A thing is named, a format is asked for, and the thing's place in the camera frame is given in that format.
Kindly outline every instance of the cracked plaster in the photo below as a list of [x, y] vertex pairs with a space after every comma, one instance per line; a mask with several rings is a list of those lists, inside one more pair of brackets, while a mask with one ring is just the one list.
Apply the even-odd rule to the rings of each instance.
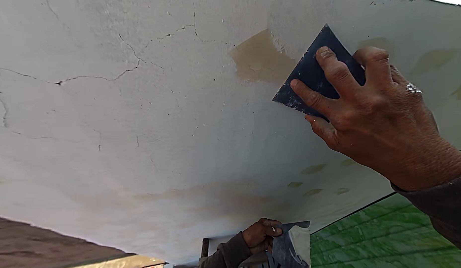
[[318, 229], [391, 192], [272, 103], [280, 85], [235, 75], [235, 45], [269, 28], [297, 59], [325, 22], [351, 52], [386, 38], [403, 74], [425, 52], [457, 48], [442, 68], [409, 78], [461, 149], [461, 100], [450, 96], [461, 84], [458, 7], [0, 0], [0, 216], [181, 264], [198, 259], [202, 238], [261, 216]]

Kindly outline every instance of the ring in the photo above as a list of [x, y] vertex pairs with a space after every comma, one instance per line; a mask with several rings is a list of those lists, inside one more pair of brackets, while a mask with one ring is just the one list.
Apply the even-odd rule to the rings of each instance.
[[406, 91], [411, 92], [411, 93], [422, 93], [422, 91], [412, 83], [407, 84]]

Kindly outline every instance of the wrist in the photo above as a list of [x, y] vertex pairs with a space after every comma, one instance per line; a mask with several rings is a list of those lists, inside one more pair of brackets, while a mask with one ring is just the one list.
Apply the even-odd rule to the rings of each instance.
[[386, 177], [402, 190], [428, 189], [461, 175], [461, 151], [442, 138], [425, 150], [417, 151], [422, 154], [402, 159], [400, 168], [387, 172]]

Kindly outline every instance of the hand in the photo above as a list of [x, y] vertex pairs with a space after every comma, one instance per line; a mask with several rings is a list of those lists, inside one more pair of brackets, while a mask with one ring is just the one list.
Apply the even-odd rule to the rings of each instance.
[[360, 86], [346, 64], [327, 47], [316, 58], [340, 99], [333, 100], [293, 80], [293, 91], [330, 123], [306, 115], [329, 148], [379, 172], [403, 190], [436, 186], [461, 175], [461, 152], [438, 132], [422, 94], [389, 64], [386, 51], [367, 47], [353, 55], [365, 67]]
[[279, 225], [282, 225], [279, 221], [261, 218], [242, 232], [252, 254], [264, 250], [272, 252], [273, 237], [282, 235], [282, 229], [276, 228]]

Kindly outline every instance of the fingernail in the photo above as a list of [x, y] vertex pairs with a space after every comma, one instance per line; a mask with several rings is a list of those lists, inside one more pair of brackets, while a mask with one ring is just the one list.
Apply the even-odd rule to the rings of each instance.
[[318, 53], [320, 54], [320, 56], [322, 56], [324, 58], [326, 55], [331, 53], [331, 50], [326, 46], [325, 47], [320, 47], [318, 49]]
[[318, 49], [318, 52], [322, 53], [322, 52], [325, 52], [325, 51], [329, 51], [329, 48], [327, 46], [324, 46], [324, 47], [320, 47]]
[[290, 86], [294, 87], [298, 84], [298, 80], [297, 79], [293, 79], [291, 82], [290, 82]]

